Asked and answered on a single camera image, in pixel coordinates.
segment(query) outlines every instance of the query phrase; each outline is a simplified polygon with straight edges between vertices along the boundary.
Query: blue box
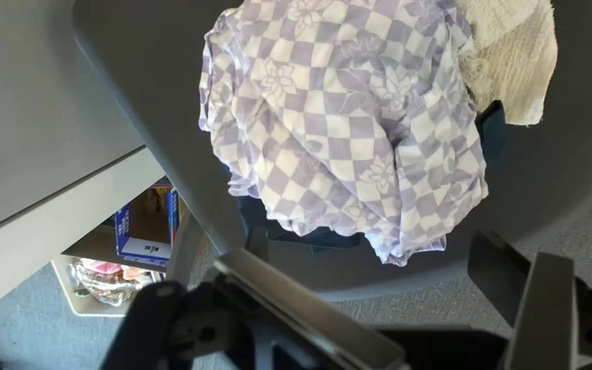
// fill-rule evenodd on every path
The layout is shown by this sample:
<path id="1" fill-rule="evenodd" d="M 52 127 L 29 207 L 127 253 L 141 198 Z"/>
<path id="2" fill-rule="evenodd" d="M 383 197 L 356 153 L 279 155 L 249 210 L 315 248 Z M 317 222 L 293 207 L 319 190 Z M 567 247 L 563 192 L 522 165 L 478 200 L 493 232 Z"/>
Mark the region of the blue box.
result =
<path id="1" fill-rule="evenodd" d="M 150 188 L 115 215 L 118 255 L 126 261 L 167 266 L 179 227 L 174 188 Z"/>

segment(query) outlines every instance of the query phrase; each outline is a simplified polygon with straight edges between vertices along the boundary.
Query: gray carpet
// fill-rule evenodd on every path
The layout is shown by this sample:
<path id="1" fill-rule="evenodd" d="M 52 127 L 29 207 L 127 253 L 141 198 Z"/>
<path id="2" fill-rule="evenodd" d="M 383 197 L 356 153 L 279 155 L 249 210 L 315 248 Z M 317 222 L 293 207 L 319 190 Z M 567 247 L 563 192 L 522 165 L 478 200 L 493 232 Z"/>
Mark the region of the gray carpet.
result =
<path id="1" fill-rule="evenodd" d="M 592 207 L 545 245 L 529 246 L 575 258 L 578 275 L 592 286 Z M 196 276 L 211 264 L 205 253 Z M 508 335 L 508 326 L 486 298 L 462 277 L 425 290 L 392 297 L 342 302 L 339 308 L 360 321 L 421 325 L 469 324 Z M 0 300 L 0 360 L 9 369 L 97 368 L 120 321 L 78 318 L 71 311 L 49 265 Z M 195 368 L 226 368 L 210 356 Z"/>

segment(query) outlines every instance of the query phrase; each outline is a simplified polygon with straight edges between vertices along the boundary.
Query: beige towel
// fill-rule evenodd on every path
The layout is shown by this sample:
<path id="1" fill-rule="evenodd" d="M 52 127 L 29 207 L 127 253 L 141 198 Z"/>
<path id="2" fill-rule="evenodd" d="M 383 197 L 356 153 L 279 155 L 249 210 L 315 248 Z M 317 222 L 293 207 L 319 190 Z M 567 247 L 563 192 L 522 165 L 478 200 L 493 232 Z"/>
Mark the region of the beige towel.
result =
<path id="1" fill-rule="evenodd" d="M 456 0 L 472 25 L 474 51 L 461 72 L 477 110 L 501 100 L 509 124 L 537 124 L 557 65 L 549 0 Z"/>

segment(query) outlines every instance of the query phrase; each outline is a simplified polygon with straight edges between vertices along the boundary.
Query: purple checkered fabric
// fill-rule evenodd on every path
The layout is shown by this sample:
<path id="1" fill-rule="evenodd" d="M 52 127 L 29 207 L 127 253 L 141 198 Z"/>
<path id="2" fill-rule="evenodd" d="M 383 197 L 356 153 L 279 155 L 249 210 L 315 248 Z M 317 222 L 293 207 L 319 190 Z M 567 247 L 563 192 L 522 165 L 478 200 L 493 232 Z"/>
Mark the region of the purple checkered fabric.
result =
<path id="1" fill-rule="evenodd" d="M 487 196 L 453 0 L 246 0 L 205 39 L 200 128 L 284 229 L 364 232 L 402 266 Z"/>

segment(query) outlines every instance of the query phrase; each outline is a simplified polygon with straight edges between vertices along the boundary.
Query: pink object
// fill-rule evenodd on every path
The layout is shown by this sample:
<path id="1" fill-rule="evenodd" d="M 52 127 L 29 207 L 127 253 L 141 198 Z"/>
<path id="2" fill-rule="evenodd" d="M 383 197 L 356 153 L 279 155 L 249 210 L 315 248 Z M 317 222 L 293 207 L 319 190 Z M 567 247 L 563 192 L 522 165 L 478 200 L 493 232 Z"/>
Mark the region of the pink object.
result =
<path id="1" fill-rule="evenodd" d="M 82 265 L 90 271 L 100 272 L 101 274 L 113 274 L 121 270 L 120 265 L 117 263 L 90 260 L 89 258 L 82 258 Z"/>

